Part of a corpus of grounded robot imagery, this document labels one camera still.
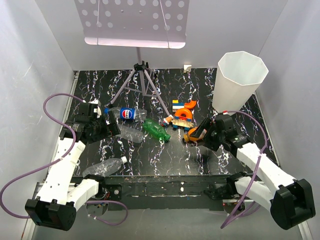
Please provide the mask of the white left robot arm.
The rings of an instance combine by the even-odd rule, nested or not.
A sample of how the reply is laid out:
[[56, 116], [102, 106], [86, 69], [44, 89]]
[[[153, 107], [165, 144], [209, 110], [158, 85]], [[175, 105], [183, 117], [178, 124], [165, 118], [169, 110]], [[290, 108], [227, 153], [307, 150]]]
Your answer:
[[116, 119], [106, 122], [98, 100], [81, 102], [78, 112], [70, 117], [59, 134], [56, 157], [35, 199], [28, 199], [25, 210], [41, 227], [68, 231], [75, 222], [77, 211], [87, 200], [101, 200], [106, 187], [101, 176], [88, 173], [73, 190], [69, 186], [77, 162], [87, 145], [120, 134]]

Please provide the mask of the green plastic bottle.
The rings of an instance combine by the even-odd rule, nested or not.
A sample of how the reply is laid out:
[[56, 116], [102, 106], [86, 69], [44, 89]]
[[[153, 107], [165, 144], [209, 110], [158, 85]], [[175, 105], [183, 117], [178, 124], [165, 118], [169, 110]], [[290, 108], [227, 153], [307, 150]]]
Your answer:
[[171, 136], [166, 132], [166, 130], [157, 122], [154, 122], [152, 119], [147, 118], [143, 122], [142, 127], [146, 132], [151, 134], [152, 137], [158, 140], [169, 142], [171, 139]]

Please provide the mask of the orange bottle gold cap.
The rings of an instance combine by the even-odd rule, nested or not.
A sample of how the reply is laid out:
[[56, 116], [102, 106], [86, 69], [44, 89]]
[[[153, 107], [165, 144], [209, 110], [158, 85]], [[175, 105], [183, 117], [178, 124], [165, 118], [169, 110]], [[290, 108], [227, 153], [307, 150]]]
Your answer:
[[204, 142], [206, 133], [206, 129], [202, 130], [200, 133], [197, 127], [191, 128], [187, 133], [183, 135], [182, 142], [185, 144], [202, 144]]

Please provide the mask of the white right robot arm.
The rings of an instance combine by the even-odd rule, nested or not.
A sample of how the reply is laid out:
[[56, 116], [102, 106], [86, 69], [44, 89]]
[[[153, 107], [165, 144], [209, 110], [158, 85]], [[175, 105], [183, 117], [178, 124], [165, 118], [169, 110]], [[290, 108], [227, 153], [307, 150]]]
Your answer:
[[226, 180], [226, 192], [232, 199], [240, 197], [237, 207], [248, 197], [268, 210], [275, 223], [288, 230], [316, 215], [313, 190], [305, 179], [296, 179], [279, 168], [235, 125], [228, 111], [213, 120], [205, 118], [189, 132], [190, 141], [212, 151], [220, 146], [249, 167], [248, 176], [239, 172]]

